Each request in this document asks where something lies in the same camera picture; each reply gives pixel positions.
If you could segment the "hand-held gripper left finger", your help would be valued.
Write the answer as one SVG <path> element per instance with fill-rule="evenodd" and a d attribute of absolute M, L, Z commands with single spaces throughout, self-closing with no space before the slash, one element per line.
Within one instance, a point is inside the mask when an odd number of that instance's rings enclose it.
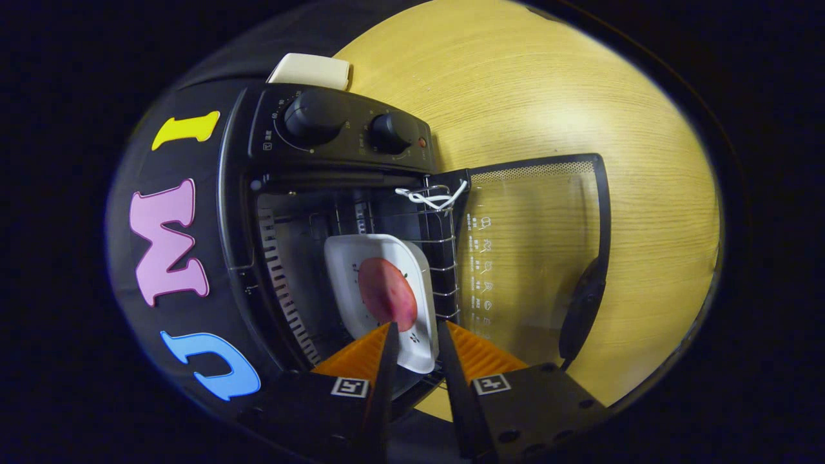
<path fill-rule="evenodd" d="M 384 463 L 400 352 L 383 324 L 310 372 L 285 372 L 238 414 L 254 436 L 312 463 Z"/>

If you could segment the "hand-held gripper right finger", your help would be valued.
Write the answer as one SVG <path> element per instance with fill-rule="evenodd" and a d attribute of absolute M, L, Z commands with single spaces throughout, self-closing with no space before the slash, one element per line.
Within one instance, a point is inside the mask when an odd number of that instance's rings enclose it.
<path fill-rule="evenodd" d="M 451 321 L 437 334 L 463 458 L 558 460 L 609 416 L 554 362 L 527 365 Z"/>

